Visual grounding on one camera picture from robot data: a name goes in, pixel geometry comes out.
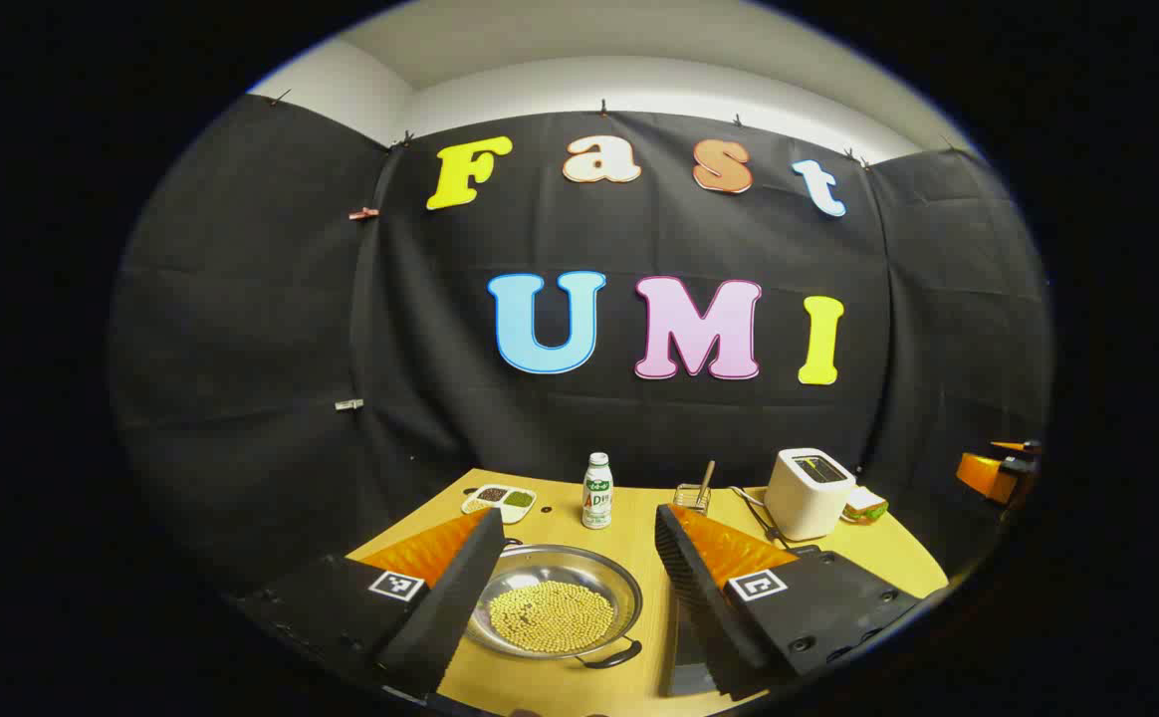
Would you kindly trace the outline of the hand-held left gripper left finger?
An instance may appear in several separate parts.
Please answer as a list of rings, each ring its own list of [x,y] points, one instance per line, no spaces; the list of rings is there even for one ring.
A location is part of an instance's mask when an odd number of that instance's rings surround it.
[[[257,625],[360,688],[437,690],[506,546],[480,509],[362,559],[323,557],[236,597]]]

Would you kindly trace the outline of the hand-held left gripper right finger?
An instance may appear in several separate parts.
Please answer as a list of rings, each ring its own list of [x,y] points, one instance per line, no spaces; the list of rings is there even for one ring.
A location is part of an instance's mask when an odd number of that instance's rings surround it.
[[[838,667],[920,603],[838,553],[777,550],[675,504],[656,509],[655,546],[735,702]]]

